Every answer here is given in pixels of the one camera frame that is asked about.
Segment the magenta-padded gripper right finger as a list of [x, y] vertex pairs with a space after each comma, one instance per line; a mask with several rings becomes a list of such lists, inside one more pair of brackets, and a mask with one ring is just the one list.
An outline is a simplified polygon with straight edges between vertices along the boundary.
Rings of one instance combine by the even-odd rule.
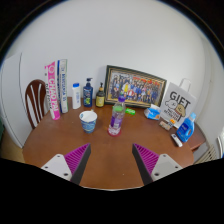
[[132, 153], [135, 157], [144, 185], [164, 178], [182, 167], [168, 154], [160, 154], [134, 143]]

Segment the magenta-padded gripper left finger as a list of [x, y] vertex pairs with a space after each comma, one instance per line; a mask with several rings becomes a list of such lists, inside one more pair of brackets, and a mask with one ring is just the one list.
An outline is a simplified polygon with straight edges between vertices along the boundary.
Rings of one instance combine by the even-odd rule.
[[79, 185], [90, 154], [91, 145], [87, 143], [66, 155], [56, 154], [42, 169]]

